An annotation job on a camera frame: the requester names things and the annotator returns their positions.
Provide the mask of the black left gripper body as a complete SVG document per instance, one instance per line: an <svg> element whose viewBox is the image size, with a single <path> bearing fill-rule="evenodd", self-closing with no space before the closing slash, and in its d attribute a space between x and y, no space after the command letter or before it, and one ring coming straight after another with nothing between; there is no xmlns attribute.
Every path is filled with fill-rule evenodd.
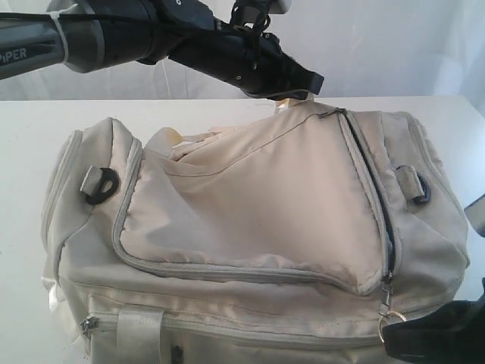
<svg viewBox="0 0 485 364"><path fill-rule="evenodd" d="M168 58L240 89L254 99L304 100L324 77L301 66L273 33L254 34L217 18L210 30L193 30Z"/></svg>

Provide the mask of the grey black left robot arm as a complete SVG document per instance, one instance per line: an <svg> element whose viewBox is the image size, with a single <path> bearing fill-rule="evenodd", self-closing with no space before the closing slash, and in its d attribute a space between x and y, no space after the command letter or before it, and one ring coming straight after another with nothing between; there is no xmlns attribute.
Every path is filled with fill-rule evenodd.
<svg viewBox="0 0 485 364"><path fill-rule="evenodd" d="M236 1L222 21L200 1L53 1L42 14L1 15L1 76L53 64L86 74L164 59L206 74L255 99L303 100L322 75L301 66L269 31L288 1Z"/></svg>

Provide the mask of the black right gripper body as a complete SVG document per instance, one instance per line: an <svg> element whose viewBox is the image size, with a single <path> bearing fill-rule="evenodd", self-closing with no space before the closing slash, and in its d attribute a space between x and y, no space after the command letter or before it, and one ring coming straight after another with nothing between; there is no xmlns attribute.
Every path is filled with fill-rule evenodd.
<svg viewBox="0 0 485 364"><path fill-rule="evenodd" d="M406 363L483 363L484 296L454 300L450 285L383 279L380 341L386 354Z"/></svg>

